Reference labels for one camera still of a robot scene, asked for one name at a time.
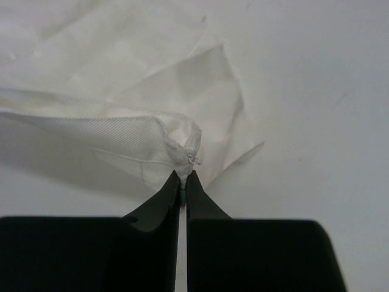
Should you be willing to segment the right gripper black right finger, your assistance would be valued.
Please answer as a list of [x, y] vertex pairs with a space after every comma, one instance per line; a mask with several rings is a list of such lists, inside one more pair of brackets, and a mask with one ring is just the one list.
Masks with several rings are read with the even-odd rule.
[[237, 219], [186, 184], [189, 291], [345, 291], [332, 243], [313, 220]]

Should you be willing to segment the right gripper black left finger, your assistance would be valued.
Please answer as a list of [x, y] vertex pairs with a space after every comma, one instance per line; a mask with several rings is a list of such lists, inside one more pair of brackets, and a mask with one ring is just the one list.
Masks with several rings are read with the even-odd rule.
[[122, 217], [1, 218], [2, 291], [173, 291], [180, 180]]

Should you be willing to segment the white pleated skirt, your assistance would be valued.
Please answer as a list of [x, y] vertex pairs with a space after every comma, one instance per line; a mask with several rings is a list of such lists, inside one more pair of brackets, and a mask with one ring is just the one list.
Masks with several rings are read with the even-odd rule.
[[1, 116], [159, 189], [262, 146], [215, 33], [174, 1], [2, 1]]

